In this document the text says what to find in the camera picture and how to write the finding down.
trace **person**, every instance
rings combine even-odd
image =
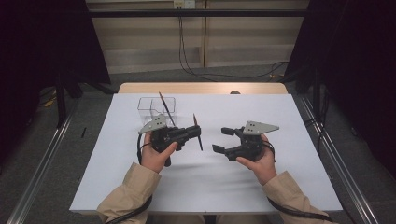
[[[134,211],[142,206],[157,188],[161,179],[159,173],[163,169],[166,159],[176,150],[177,142],[172,143],[164,152],[158,153],[149,144],[150,137],[151,133],[146,133],[141,165],[133,163],[122,184],[110,192],[99,204],[97,211],[102,221],[107,222]],[[268,142],[268,138],[264,134],[262,134],[262,140]],[[262,154],[256,161],[250,161],[242,157],[238,157],[236,160],[254,172],[266,196],[275,203],[290,210],[327,216],[326,213],[310,204],[309,199],[287,171],[280,175],[276,173],[274,154],[268,147],[264,147]],[[291,216],[283,212],[280,212],[280,216],[284,223],[331,223],[326,220]],[[241,218],[218,216],[217,223],[230,223],[231,221],[233,223],[252,223],[253,219],[249,219],[252,217],[256,222],[262,220],[255,216],[242,216]],[[148,211],[146,210],[122,223],[143,224],[147,220]],[[180,216],[169,223],[175,222],[204,223],[204,219],[202,216]]]

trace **white table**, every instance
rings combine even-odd
[[[142,127],[137,103],[158,94],[116,94],[108,110],[90,162],[70,207],[95,214],[97,205],[118,186],[133,161],[137,162],[137,132]],[[152,214],[268,214],[267,202],[253,172],[212,150],[212,144],[235,147],[239,139],[221,134],[221,127],[240,128],[248,120],[274,124],[267,136],[276,150],[276,170],[288,170],[311,203],[324,211],[342,210],[299,112],[288,94],[166,94],[177,100],[177,126],[202,128],[204,151],[191,139],[172,155],[172,165],[148,209]]]

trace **pen holder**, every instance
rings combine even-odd
[[[163,97],[168,109],[169,114],[172,116],[172,120],[177,125],[177,117],[176,117],[176,99],[174,97]],[[140,118],[142,120],[143,125],[152,121],[154,116],[158,116],[163,114],[166,117],[166,125],[168,127],[174,127],[172,120],[169,118],[169,114],[166,111],[165,106],[163,105],[163,101],[160,97],[141,97],[139,99],[139,105],[137,106],[137,110],[139,111]]]

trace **wall socket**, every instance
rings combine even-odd
[[[195,0],[174,0],[174,8],[195,9]]]

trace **sleeve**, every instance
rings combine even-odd
[[[314,206],[311,206],[309,199],[303,194],[300,187],[297,185],[295,180],[291,177],[289,172],[284,172],[274,178],[272,178],[263,187],[263,190],[268,198],[275,203],[289,208],[291,210],[297,210],[302,212],[317,213],[327,216],[328,214],[318,210]],[[317,224],[317,223],[330,223],[329,221],[294,217],[284,213],[280,213],[285,224],[288,223],[306,223],[306,224]]]
[[[161,176],[150,169],[133,163],[124,177],[122,185],[115,188],[99,204],[97,211],[103,222],[130,213],[143,205],[155,191]],[[148,212],[143,213],[123,223],[146,223]]]

